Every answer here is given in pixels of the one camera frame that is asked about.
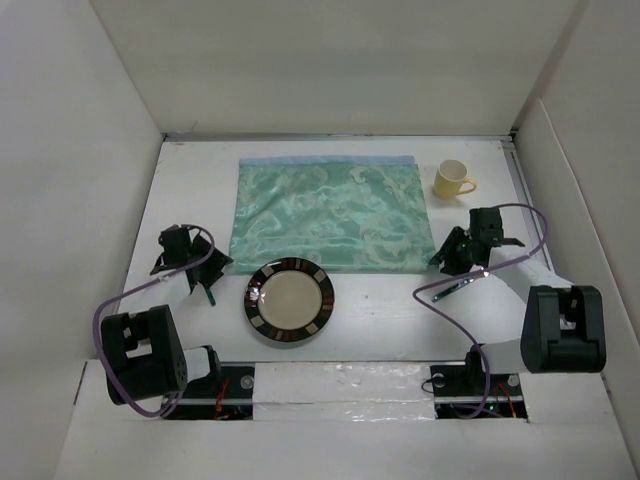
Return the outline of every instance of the black plastic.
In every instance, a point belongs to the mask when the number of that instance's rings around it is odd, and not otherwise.
[[[575,330],[562,330],[562,317]],[[607,353],[600,292],[591,286],[531,287],[520,353],[532,373],[601,372]]]
[[[205,377],[190,382],[184,392],[182,403],[166,420],[250,420],[253,415],[253,386],[244,385],[244,377],[255,377],[253,364],[223,364],[220,377]],[[216,412],[216,399],[222,385],[229,381],[221,411]]]
[[[484,395],[486,375],[482,369],[480,355],[473,349],[467,353],[464,365],[432,365],[429,369],[432,379],[430,383],[436,401],[443,397],[482,397]],[[511,387],[508,384],[509,376],[509,374],[492,374],[491,392],[498,384],[502,384],[512,397],[522,395],[519,385]]]
[[[184,267],[204,257],[209,252],[211,244],[202,238],[200,233],[196,234],[193,241],[191,240],[189,232],[192,229],[192,227],[173,225],[160,232],[158,243],[163,247],[164,252],[156,260],[156,264],[151,270],[151,275]],[[215,305],[210,288],[224,275],[222,273],[224,267],[231,263],[233,263],[231,257],[228,257],[217,248],[214,249],[213,254],[207,261],[186,271],[191,293],[199,283],[207,292],[211,304]]]
[[[503,245],[524,244],[517,238],[505,238],[500,209],[474,208],[469,211],[469,230],[454,227],[442,247],[429,261],[447,275],[467,273],[474,265],[489,266],[491,249]]]
[[[178,393],[186,388],[187,364],[168,305],[133,316],[111,315],[102,321],[100,332],[107,360],[134,400]],[[135,350],[147,339],[150,354],[127,356],[127,351]],[[107,389],[113,403],[124,403],[108,378]]]
[[[465,402],[465,405],[467,405],[469,408],[460,408],[459,403],[436,403],[434,405],[436,419],[458,419],[462,415],[469,415],[469,413],[472,412],[473,408],[476,408],[478,406],[478,403]],[[514,401],[511,403],[511,405],[513,405],[513,412],[515,412],[516,418],[528,418],[527,408],[523,401]],[[489,400],[484,406],[484,409],[489,410],[494,414],[500,415],[504,418],[512,418],[513,412],[511,411],[511,405],[509,405],[509,402],[507,400],[501,399],[500,401],[497,401],[495,397],[490,396]],[[495,419],[496,417],[490,413],[480,412],[480,414],[475,417],[475,419],[479,420],[481,418]]]

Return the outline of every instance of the cable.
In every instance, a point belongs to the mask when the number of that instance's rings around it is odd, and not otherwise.
[[[111,381],[111,383],[113,384],[113,387],[115,388],[116,392],[118,392],[118,395],[120,395],[120,397],[122,397],[122,399],[125,401],[125,403],[127,405],[129,405],[133,410],[135,410],[137,413],[139,413],[140,415],[142,415],[143,417],[147,417],[147,418],[155,418],[155,417],[160,417],[160,416],[166,416],[169,415],[171,412],[173,412],[173,410],[175,410],[178,401],[182,398],[182,392],[179,392],[177,394],[172,394],[169,395],[167,397],[167,400],[160,406],[160,408],[158,410],[154,411],[149,411],[149,410],[145,410],[144,408],[142,408],[140,405],[138,405],[136,403],[136,401],[131,397],[131,395],[129,395],[129,393],[127,393],[126,389],[122,386],[122,383],[120,383],[120,380],[118,380],[118,377],[116,376],[115,372],[113,371],[113,368],[111,368],[111,365],[109,364],[109,360],[107,359],[107,356],[104,353],[104,350],[102,348],[102,339],[100,337],[100,323],[102,321],[102,312],[104,311],[105,308],[107,308],[109,305],[112,305],[116,302],[119,302],[120,300],[127,298],[131,295],[133,295],[134,293],[138,293],[146,288],[152,287],[154,285],[157,285],[160,282],[165,281],[166,279],[173,277],[174,275],[178,275],[179,273],[182,273],[186,270],[190,270],[192,268],[195,268],[199,265],[202,265],[204,262],[206,262],[209,257],[211,257],[211,255],[213,255],[213,252],[215,251],[215,240],[213,238],[213,235],[211,234],[211,232],[209,232],[206,228],[204,227],[200,227],[198,225],[182,225],[183,227],[187,227],[189,230],[193,230],[193,229],[200,229],[202,231],[202,233],[206,234],[207,237],[209,237],[209,242],[211,243],[211,247],[209,248],[209,251],[207,252],[207,254],[194,261],[191,262],[187,265],[185,265],[184,267],[180,267],[176,270],[173,270],[169,273],[166,273],[164,275],[160,275],[156,278],[154,278],[153,280],[144,283],[142,285],[139,285],[137,287],[132,288],[131,290],[128,290],[126,292],[121,293],[120,295],[116,295],[113,298],[110,298],[108,300],[105,300],[104,302],[102,302],[100,305],[98,305],[98,308],[96,308],[95,313],[93,314],[93,343],[96,346],[96,352],[98,353],[98,359],[100,360],[100,363],[102,363],[102,366],[104,367],[104,370],[107,374],[107,377],[109,378],[109,380]]]
[[[509,392],[507,391],[506,388],[504,388],[504,385],[502,385],[501,383],[498,384],[498,388],[500,390],[502,390],[504,392],[504,394],[507,396],[507,400],[509,401],[509,407],[511,407],[511,416],[513,418],[518,418],[518,416],[516,415],[516,409],[513,408],[513,402],[511,401],[511,395],[509,395]]]
[[[420,386],[422,391],[425,392],[425,393],[430,393],[431,395],[433,395],[433,391],[432,390],[427,390],[426,388],[424,388],[427,383],[432,383],[432,382],[433,382],[433,378],[427,378],[424,382],[422,382],[422,385]]]
[[[532,212],[535,212],[538,215],[538,217],[540,218],[540,221],[542,223],[542,238],[540,239],[540,243],[538,243],[538,245],[536,245],[533,249],[531,249],[531,251],[529,253],[527,253],[525,255],[522,255],[520,257],[511,259],[511,260],[507,260],[505,262],[499,263],[499,264],[494,265],[494,266],[489,266],[489,267],[484,269],[485,273],[494,272],[494,271],[499,270],[501,268],[509,267],[511,265],[515,265],[517,263],[524,262],[525,260],[528,260],[529,258],[531,258],[533,255],[535,255],[536,253],[538,253],[542,249],[542,247],[547,242],[547,239],[549,237],[549,222],[547,222],[547,218],[544,216],[544,214],[540,210],[538,210],[535,207],[532,207],[531,205],[527,205],[527,204],[524,204],[524,203],[503,203],[501,205],[496,205],[493,208],[508,208],[508,207],[526,208],[528,210],[531,210]],[[476,349],[478,351],[478,353],[480,354],[480,359],[482,360],[482,364],[484,366],[484,372],[485,372],[484,393],[482,395],[482,400],[480,401],[480,403],[478,404],[476,409],[472,413],[470,413],[469,415],[465,415],[465,416],[461,416],[460,417],[460,418],[469,418],[469,419],[470,418],[476,418],[478,415],[480,415],[480,413],[484,409],[484,406],[487,404],[487,399],[489,398],[489,394],[490,394],[490,390],[491,390],[491,372],[490,372],[489,360],[487,359],[487,356],[482,351],[482,348],[480,347],[480,344],[474,338],[474,336],[471,335],[471,332],[469,332],[469,330],[467,330],[460,323],[455,321],[452,317],[450,317],[449,315],[444,313],[442,310],[439,310],[438,308],[434,307],[430,303],[427,303],[426,301],[424,301],[423,299],[418,297],[418,295],[420,293],[424,292],[425,290],[436,288],[436,287],[439,287],[439,286],[444,285],[446,283],[456,282],[456,281],[464,280],[466,278],[471,278],[474,275],[477,275],[478,271],[479,270],[474,270],[472,272],[463,273],[461,275],[456,275],[454,277],[445,278],[444,280],[439,280],[437,282],[433,282],[433,283],[430,283],[428,285],[424,285],[424,286],[419,287],[416,290],[414,290],[414,292],[412,294],[413,298],[418,303],[420,303],[421,305],[424,305],[429,310],[432,310],[433,312],[437,313],[442,318],[444,318],[445,320],[447,320],[450,323],[452,323],[462,333],[464,333],[465,336],[469,340],[471,340],[471,343],[473,344],[473,348]]]
[[[466,416],[461,416],[458,414],[459,409],[463,409],[463,410],[473,410],[475,411],[477,409],[477,407],[474,407],[473,405],[465,405],[464,403],[457,403],[457,404],[451,404],[449,405],[451,407],[451,409],[454,411],[454,413],[456,415],[458,415],[458,418],[462,418],[462,419],[466,419]],[[485,415],[489,415],[490,417],[495,417],[495,418],[504,418],[502,415],[500,415],[498,412],[493,412],[491,410],[487,410],[486,408],[483,408],[480,410],[480,413],[484,413]]]
[[[222,405],[220,405],[220,403],[222,402],[222,400],[224,400],[224,396],[227,393],[228,386],[229,386],[229,379],[227,378],[222,384],[222,391],[216,397],[216,414],[213,416],[214,420],[218,419],[218,415],[220,415],[220,412],[222,411]]]

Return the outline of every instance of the white wall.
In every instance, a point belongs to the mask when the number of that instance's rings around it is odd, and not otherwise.
[[[51,478],[161,136],[87,0],[0,2],[0,476]]]
[[[92,0],[164,132],[506,134],[576,0]]]
[[[588,2],[516,144],[554,264],[605,298],[605,375],[640,467],[640,3]]]

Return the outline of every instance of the red wire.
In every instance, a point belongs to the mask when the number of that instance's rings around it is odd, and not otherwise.
[[[507,396],[507,400],[509,400],[509,407],[511,407],[511,416],[513,418],[517,418],[516,409],[513,408],[513,402],[511,401],[511,396],[509,395],[509,392],[507,392],[507,389],[504,388],[504,385],[502,385],[501,383],[498,384],[498,388],[504,392],[504,394]]]
[[[222,384],[222,391],[216,397],[216,414],[213,416],[214,420],[218,419],[218,415],[220,415],[220,412],[222,411],[222,405],[220,405],[220,402],[222,402],[222,400],[224,399],[224,396],[227,393],[228,386],[229,386],[229,379],[227,378]]]

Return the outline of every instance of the mug handle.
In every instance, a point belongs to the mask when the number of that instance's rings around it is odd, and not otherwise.
[[[471,193],[473,192],[476,188],[478,188],[478,182],[476,182],[473,178],[471,177],[467,177],[464,179],[464,183],[470,183],[471,184],[471,188],[467,189],[467,190],[460,190],[457,195],[464,195],[465,193]]]

